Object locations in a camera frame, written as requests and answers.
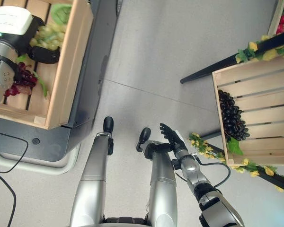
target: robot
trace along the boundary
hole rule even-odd
[[[107,155],[113,154],[114,121],[106,117],[103,132],[97,133],[74,199],[70,227],[176,227],[177,196],[175,169],[181,169],[190,191],[197,199],[203,227],[243,227],[236,210],[226,201],[200,171],[202,164],[190,155],[178,134],[165,124],[161,133],[169,143],[149,140],[151,130],[144,128],[136,147],[152,161],[149,212],[145,218],[105,218],[105,190]],[[176,159],[170,160],[173,151]]]

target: black grapes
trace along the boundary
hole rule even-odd
[[[245,121],[241,120],[242,111],[229,93],[218,90],[218,94],[226,141],[229,142],[231,137],[237,141],[245,140],[250,135]]]

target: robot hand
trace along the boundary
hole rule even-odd
[[[160,123],[160,130],[161,134],[164,135],[164,138],[168,139],[171,148],[174,150],[174,152],[182,149],[187,150],[183,140],[181,140],[177,133],[173,131],[170,127],[168,127],[166,124]]]

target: wooden crate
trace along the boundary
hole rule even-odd
[[[226,148],[226,161],[240,165],[247,157],[259,164],[284,165],[284,57],[271,61],[247,62],[213,72],[221,131],[224,132],[218,89],[229,92],[244,112],[242,120],[250,137],[239,142],[243,156]]]
[[[0,104],[0,118],[43,129],[68,122],[93,21],[90,4],[86,0],[0,0],[0,5],[25,7],[46,23],[53,21],[50,14],[53,3],[72,4],[59,62],[35,65],[31,60],[32,69],[45,82],[49,93],[45,98],[37,83],[31,95],[9,96],[6,104]]]

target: yellow flower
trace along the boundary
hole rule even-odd
[[[263,54],[263,58],[262,60],[264,61],[270,61],[272,60],[273,58],[275,58],[276,56],[278,56],[278,53],[275,49],[271,49],[269,51],[266,51],[264,54]]]
[[[265,40],[267,40],[267,39],[269,39],[269,36],[267,36],[267,35],[263,35],[263,36],[261,37],[261,41],[265,41]]]
[[[219,160],[222,161],[222,162],[226,161],[225,158],[223,158],[223,157],[220,157]]]
[[[235,170],[240,174],[245,172],[245,169],[243,169],[242,167],[236,168]]]
[[[263,166],[263,167],[264,167],[265,173],[266,173],[267,175],[269,175],[269,176],[275,175],[275,173],[274,173],[270,168],[268,168],[267,166]]]
[[[241,58],[236,55],[236,62],[237,62],[237,64],[239,64],[241,61],[242,61]]]
[[[232,169],[239,168],[240,166],[231,166]]]
[[[259,61],[259,59],[258,58],[252,58],[250,61],[256,62],[256,61]]]
[[[250,176],[255,177],[255,176],[259,176],[259,172],[257,170],[250,172]]]
[[[253,51],[257,51],[257,44],[254,42],[249,42],[248,44],[249,48],[252,49]]]
[[[249,163],[249,159],[248,158],[245,158],[245,159],[242,160],[242,164],[243,165],[247,166],[248,163]]]
[[[275,188],[279,191],[279,192],[284,192],[284,189],[283,188],[280,188],[278,186],[275,185]]]

